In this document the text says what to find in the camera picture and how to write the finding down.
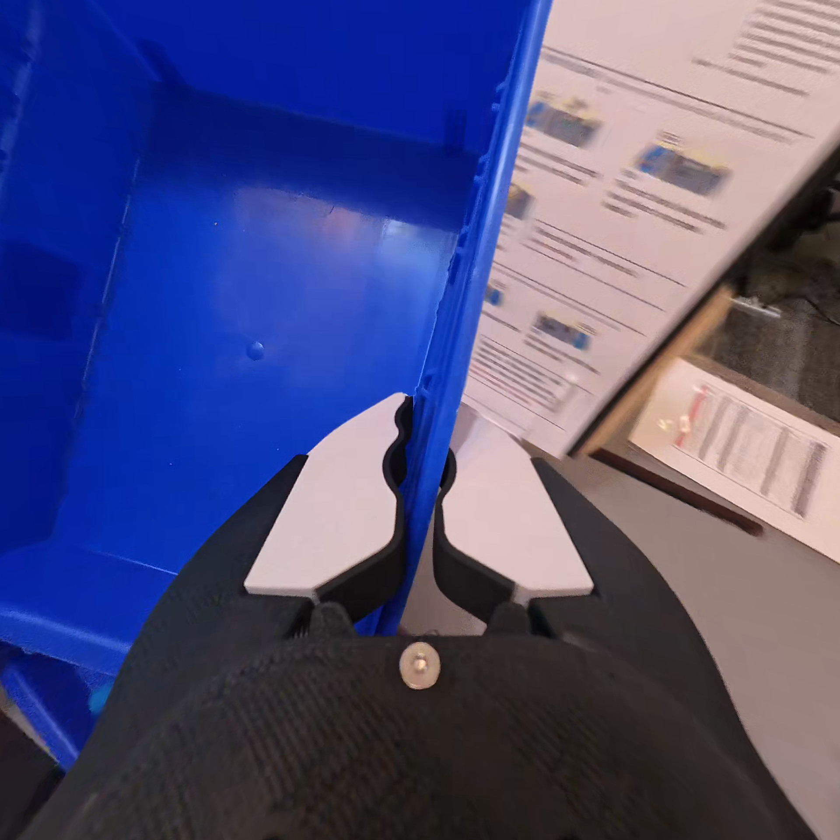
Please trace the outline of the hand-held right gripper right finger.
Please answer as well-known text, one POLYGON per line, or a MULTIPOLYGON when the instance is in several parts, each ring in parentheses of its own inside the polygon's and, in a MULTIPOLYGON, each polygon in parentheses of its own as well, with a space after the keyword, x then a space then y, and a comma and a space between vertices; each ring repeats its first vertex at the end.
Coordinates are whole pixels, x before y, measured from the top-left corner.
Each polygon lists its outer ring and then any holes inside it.
POLYGON ((505 603, 529 607, 595 589, 533 459, 467 406, 458 410, 435 502, 434 579, 483 623, 505 603))

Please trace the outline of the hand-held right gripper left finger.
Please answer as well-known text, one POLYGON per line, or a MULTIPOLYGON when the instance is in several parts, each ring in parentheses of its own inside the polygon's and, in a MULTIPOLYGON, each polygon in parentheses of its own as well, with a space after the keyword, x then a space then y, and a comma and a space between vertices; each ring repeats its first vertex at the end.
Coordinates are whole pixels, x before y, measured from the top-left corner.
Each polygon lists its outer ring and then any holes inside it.
POLYGON ((397 392, 309 451, 245 577, 249 594, 336 603, 360 621, 399 592, 412 426, 413 399, 397 392))

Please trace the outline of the blue plastic bin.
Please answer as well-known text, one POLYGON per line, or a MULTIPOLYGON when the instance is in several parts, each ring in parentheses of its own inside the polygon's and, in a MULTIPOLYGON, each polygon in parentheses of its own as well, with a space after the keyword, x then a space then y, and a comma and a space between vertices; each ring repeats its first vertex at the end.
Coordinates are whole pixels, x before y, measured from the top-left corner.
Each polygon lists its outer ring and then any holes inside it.
POLYGON ((2 688, 60 770, 287 462, 444 464, 550 2, 2 2, 2 688))

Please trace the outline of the striped instruction sheet in sleeve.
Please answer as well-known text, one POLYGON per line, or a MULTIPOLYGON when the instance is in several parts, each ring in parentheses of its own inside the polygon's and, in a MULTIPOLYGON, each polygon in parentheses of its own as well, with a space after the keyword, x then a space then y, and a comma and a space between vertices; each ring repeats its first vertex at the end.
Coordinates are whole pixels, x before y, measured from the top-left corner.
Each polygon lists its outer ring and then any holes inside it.
POLYGON ((658 379, 629 442, 839 562, 838 435, 678 360, 658 379))

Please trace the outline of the white sheet with pictures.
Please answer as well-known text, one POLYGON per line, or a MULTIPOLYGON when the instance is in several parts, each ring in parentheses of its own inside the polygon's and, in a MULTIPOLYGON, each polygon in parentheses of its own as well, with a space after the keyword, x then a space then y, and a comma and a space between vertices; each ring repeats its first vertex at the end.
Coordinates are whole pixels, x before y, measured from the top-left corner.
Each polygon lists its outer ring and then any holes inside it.
POLYGON ((463 404, 565 455, 838 148, 838 2, 553 2, 463 404))

